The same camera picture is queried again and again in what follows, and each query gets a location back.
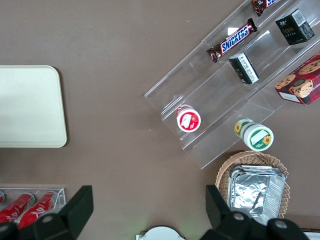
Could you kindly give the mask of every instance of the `acrylic tiered shelf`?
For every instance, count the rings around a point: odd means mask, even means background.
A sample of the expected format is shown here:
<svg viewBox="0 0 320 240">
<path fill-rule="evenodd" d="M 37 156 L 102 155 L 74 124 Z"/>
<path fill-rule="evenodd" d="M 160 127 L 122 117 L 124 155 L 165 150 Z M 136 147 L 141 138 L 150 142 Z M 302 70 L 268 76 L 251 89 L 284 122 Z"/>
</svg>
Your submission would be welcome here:
<svg viewBox="0 0 320 240">
<path fill-rule="evenodd" d="M 303 13 L 315 36 L 308 42 L 288 45 L 275 20 L 295 9 Z M 201 169 L 240 140 L 234 133 L 238 120 L 251 118 L 261 123 L 286 104 L 274 85 L 320 51 L 319 11 L 319 0 L 280 0 L 258 17 L 251 1 L 246 0 L 145 94 Z M 258 31 L 213 63 L 206 51 L 249 18 L 253 18 Z M 259 81 L 252 85 L 240 81 L 228 61 L 237 53 L 247 55 Z M 178 127 L 176 111 L 182 104 L 199 112 L 198 130 L 186 133 Z"/>
</svg>

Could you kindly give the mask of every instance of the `cookie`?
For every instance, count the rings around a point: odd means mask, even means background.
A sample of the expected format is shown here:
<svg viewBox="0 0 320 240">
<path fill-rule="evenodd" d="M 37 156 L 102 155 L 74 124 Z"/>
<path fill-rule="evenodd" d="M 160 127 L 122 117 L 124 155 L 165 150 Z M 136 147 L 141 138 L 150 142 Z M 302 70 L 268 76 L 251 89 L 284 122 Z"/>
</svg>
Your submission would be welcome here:
<svg viewBox="0 0 320 240">
<path fill-rule="evenodd" d="M 300 79 L 292 87 L 290 92 L 299 98 L 307 97 L 312 91 L 314 84 L 311 79 Z"/>
<path fill-rule="evenodd" d="M 282 79 L 281 81 L 279 81 L 276 85 L 275 88 L 276 89 L 281 89 L 284 86 L 287 86 L 289 83 L 291 83 L 294 79 L 295 79 L 296 75 L 291 74 L 286 76 L 284 79 Z"/>
<path fill-rule="evenodd" d="M 320 59 L 310 62 L 309 64 L 305 65 L 303 68 L 300 69 L 299 74 L 309 74 L 313 73 L 314 71 L 320 69 Z"/>
</svg>

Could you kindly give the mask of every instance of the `cookie box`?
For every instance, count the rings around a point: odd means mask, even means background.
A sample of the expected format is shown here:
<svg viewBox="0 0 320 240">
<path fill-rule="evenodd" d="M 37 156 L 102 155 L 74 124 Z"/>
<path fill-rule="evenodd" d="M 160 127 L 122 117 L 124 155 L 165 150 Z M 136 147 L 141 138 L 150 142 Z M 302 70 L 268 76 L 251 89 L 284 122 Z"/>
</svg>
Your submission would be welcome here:
<svg viewBox="0 0 320 240">
<path fill-rule="evenodd" d="M 274 87 L 281 98 L 309 105 L 320 97 L 320 52 L 279 81 Z"/>
</svg>

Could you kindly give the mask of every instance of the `white plate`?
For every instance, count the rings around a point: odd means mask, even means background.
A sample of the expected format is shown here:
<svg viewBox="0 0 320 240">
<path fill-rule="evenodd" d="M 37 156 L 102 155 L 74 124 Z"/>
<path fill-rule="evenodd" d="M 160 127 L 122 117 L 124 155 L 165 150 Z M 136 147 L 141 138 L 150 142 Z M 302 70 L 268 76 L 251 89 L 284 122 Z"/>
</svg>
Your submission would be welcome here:
<svg viewBox="0 0 320 240">
<path fill-rule="evenodd" d="M 67 142 L 58 72 L 0 66 L 0 147 L 60 148 Z"/>
<path fill-rule="evenodd" d="M 142 237 L 136 237 L 137 240 L 185 240 L 175 230 L 166 226 L 157 226 Z"/>
<path fill-rule="evenodd" d="M 304 233 L 310 240 L 320 240 L 319 232 L 305 232 Z"/>
</svg>

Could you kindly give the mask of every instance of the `wicker basket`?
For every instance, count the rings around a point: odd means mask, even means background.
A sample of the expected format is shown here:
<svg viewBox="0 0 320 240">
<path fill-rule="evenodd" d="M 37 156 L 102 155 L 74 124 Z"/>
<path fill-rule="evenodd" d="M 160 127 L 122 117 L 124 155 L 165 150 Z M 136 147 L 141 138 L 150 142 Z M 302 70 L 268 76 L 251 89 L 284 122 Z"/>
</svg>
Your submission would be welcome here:
<svg viewBox="0 0 320 240">
<path fill-rule="evenodd" d="M 280 162 L 279 159 L 275 158 L 274 156 L 263 154 L 257 151 L 244 151 L 235 154 L 224 162 L 217 174 L 215 181 L 215 185 L 219 189 L 225 201 L 227 201 L 228 198 L 230 170 L 238 165 L 276 166 L 279 167 L 285 175 L 289 175 L 287 168 Z M 289 198 L 290 187 L 287 183 L 285 183 L 278 215 L 278 218 L 280 219 L 283 219 L 284 214 L 286 214 Z"/>
</svg>

